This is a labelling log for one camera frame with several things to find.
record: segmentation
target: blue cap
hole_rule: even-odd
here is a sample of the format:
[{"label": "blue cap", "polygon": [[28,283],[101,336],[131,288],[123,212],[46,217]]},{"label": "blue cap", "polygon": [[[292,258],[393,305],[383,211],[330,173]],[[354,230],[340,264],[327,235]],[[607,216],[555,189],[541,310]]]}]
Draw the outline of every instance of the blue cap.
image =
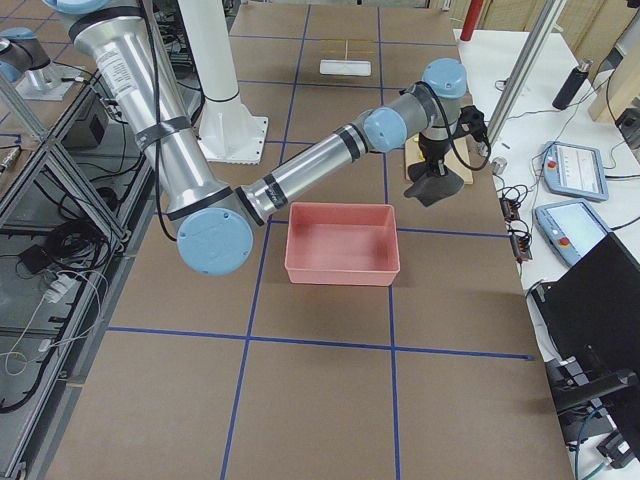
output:
[{"label": "blue cap", "polygon": [[236,212],[205,208],[192,213],[178,229],[178,251],[197,272],[226,275],[242,265],[253,247],[251,227]]},{"label": "blue cap", "polygon": [[84,15],[104,7],[109,0],[42,0],[58,12]]},{"label": "blue cap", "polygon": [[467,70],[453,58],[439,58],[431,62],[422,75],[440,98],[462,98],[467,93]]},{"label": "blue cap", "polygon": [[3,61],[0,61],[0,74],[2,74],[9,83],[15,82],[22,76],[22,72],[20,70],[18,70],[13,65]]},{"label": "blue cap", "polygon": [[364,133],[379,152],[401,147],[407,140],[407,124],[402,116],[389,107],[375,109],[364,121]]},{"label": "blue cap", "polygon": [[0,37],[7,40],[33,40],[36,38],[36,34],[27,27],[13,27],[0,32]]}]

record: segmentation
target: white and blue control panel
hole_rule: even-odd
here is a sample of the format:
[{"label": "white and blue control panel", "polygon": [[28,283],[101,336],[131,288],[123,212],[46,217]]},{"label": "white and blue control panel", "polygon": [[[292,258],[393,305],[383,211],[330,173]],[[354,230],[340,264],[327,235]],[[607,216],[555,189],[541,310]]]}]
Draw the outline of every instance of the white and blue control panel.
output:
[{"label": "white and blue control panel", "polygon": [[598,149],[549,142],[545,152],[543,173],[550,191],[595,202],[609,198]]},{"label": "white and blue control panel", "polygon": [[537,207],[535,217],[555,252],[570,267],[611,231],[582,198]]}]

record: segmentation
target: red cylinder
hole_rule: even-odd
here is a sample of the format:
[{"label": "red cylinder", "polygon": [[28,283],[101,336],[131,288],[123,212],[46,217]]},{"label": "red cylinder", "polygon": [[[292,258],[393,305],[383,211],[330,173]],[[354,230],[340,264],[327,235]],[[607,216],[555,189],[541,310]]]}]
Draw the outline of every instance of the red cylinder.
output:
[{"label": "red cylinder", "polygon": [[484,0],[471,0],[469,4],[469,10],[467,10],[467,17],[464,20],[464,27],[462,27],[462,35],[460,40],[468,42],[471,40],[473,31],[476,29],[478,19],[480,18],[480,12],[482,12],[482,4]]}]

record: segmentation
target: screen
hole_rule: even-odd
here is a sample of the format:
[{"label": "screen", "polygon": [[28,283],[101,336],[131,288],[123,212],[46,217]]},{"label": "screen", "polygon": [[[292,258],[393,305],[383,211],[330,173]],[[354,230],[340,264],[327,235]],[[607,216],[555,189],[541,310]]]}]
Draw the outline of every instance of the screen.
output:
[{"label": "screen", "polygon": [[560,185],[574,190],[601,193],[598,183],[598,164],[591,150],[557,146],[560,164]]},{"label": "screen", "polygon": [[[576,357],[592,379],[628,368],[640,375],[640,265],[609,233],[545,294],[543,316],[563,358]],[[640,387],[603,397],[640,458]]]},{"label": "screen", "polygon": [[584,257],[605,236],[589,212],[579,203],[547,209],[556,225],[570,240],[573,248]]}]

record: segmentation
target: yellow wooden board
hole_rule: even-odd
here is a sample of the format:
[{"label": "yellow wooden board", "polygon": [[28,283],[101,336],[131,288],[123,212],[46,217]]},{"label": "yellow wooden board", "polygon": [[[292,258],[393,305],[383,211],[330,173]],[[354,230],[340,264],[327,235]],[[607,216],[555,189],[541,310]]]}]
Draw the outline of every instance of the yellow wooden board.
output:
[{"label": "yellow wooden board", "polygon": [[[469,163],[469,150],[467,148],[467,141],[464,138],[458,138],[455,140],[456,148],[462,159]],[[404,144],[404,178],[407,181],[411,181],[409,178],[409,167],[415,163],[424,162],[424,157],[420,148],[418,148],[418,136],[410,138]],[[464,180],[465,185],[473,184],[473,172],[468,168],[465,168],[456,158],[453,150],[449,150],[449,153],[444,157],[444,164],[456,172]]]}]

